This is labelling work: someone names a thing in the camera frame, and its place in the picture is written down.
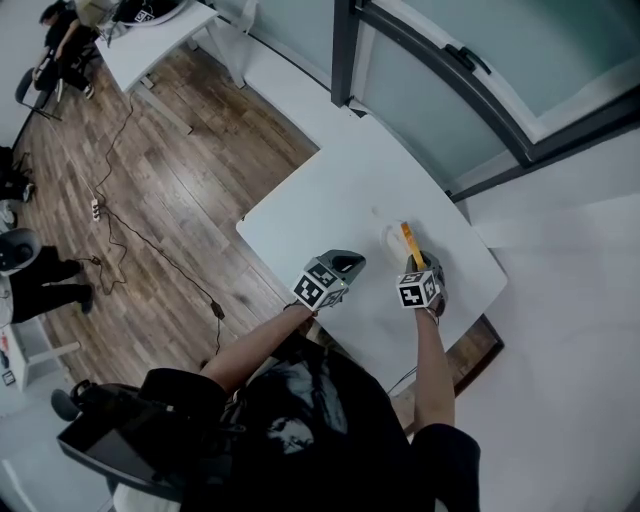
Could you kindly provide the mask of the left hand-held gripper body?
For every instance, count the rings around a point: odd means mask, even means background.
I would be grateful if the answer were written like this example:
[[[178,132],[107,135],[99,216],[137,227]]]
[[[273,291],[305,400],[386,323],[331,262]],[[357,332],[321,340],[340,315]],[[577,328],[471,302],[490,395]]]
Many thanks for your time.
[[[333,307],[342,301],[365,266],[366,258],[359,253],[326,251],[307,263],[292,286],[292,293],[311,311]]]

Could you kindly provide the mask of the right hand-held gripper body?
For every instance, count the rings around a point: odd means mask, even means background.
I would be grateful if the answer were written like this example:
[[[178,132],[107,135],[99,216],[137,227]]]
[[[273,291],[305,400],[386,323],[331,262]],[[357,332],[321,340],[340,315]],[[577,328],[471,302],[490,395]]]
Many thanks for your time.
[[[447,291],[445,275],[439,260],[431,253],[422,253],[426,265],[419,270],[413,256],[406,263],[405,273],[397,278],[396,289],[403,308],[430,309],[443,313]]]

